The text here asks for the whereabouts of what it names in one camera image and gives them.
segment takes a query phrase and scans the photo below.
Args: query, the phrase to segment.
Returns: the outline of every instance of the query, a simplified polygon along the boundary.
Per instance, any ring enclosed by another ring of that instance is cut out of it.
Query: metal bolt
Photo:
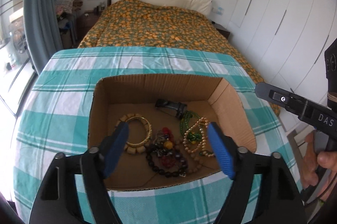
[[[99,148],[94,146],[89,149],[89,153],[97,153],[99,151]]]
[[[248,149],[246,147],[241,146],[241,147],[238,148],[238,151],[239,151],[239,153],[247,153]]]
[[[64,153],[57,153],[56,155],[55,155],[55,158],[56,159],[60,159],[60,158],[63,158],[64,157]]]
[[[281,158],[282,155],[279,152],[273,152],[273,157],[274,158]]]

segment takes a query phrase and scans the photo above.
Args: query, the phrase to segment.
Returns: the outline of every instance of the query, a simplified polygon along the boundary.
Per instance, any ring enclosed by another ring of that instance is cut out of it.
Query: floral bedspread
[[[155,6],[138,0],[121,0],[110,5],[79,48],[102,46],[154,46],[182,48],[230,55],[254,83],[261,75],[197,11],[174,6]],[[271,105],[278,116],[280,109]]]

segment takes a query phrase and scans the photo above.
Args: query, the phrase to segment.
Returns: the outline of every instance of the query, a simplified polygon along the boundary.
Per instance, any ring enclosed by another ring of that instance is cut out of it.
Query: checkered tablecloth
[[[257,153],[280,152],[297,185],[299,172],[284,131],[255,84],[232,57],[154,47],[101,47],[60,51],[38,78],[17,135],[14,190],[19,216],[27,223],[41,180],[55,153],[83,153],[93,91],[100,78],[126,74],[195,74],[224,77],[238,92],[257,139]],[[243,223],[252,218],[261,177],[256,175]],[[76,177],[85,220],[93,222],[82,177]],[[212,223],[231,180],[216,173],[190,183],[133,192],[109,191],[123,223]]]

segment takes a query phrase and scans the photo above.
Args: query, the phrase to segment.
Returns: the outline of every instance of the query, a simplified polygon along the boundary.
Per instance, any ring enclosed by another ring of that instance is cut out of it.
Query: nightstand
[[[93,12],[87,12],[77,18],[76,24],[79,41],[81,41],[89,32],[89,30],[95,25],[100,16],[101,13],[96,15]]]
[[[226,30],[222,25],[217,24],[217,23],[212,23],[212,25],[218,30],[218,32],[223,35],[226,39],[229,38],[230,32]]]

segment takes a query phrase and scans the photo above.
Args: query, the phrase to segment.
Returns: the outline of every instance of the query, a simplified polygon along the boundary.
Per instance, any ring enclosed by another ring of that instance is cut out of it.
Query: cardboard box
[[[88,146],[98,146],[111,134],[123,115],[139,113],[151,124],[153,134],[163,127],[171,129],[175,139],[180,135],[180,121],[154,107],[158,98],[187,104],[188,110],[219,124],[238,146],[256,151],[256,139],[249,125],[241,100],[235,89],[224,78],[197,75],[140,74],[112,76],[101,79],[94,91],[89,118]],[[134,120],[129,124],[128,141],[138,143],[146,137],[143,125]],[[180,144],[189,168],[195,161]],[[152,171],[145,159],[146,153],[124,152],[113,174],[105,180],[112,190],[144,190],[178,185],[206,177],[219,171],[215,158],[205,158],[198,172],[186,177],[166,178]]]

